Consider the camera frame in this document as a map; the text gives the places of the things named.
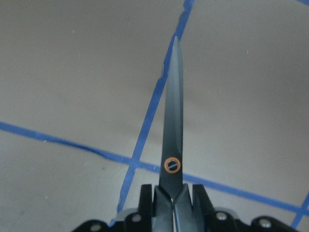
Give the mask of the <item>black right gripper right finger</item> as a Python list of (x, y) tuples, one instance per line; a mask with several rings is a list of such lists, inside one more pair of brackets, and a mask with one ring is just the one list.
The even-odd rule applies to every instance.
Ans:
[(204, 218), (214, 212), (214, 207), (202, 184), (193, 185), (193, 213), (197, 218)]

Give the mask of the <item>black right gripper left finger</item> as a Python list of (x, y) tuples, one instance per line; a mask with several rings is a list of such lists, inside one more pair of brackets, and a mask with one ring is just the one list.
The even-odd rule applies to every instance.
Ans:
[(152, 200), (152, 185), (144, 184), (140, 188), (140, 198), (138, 205), (138, 214), (142, 220), (152, 221), (153, 200)]

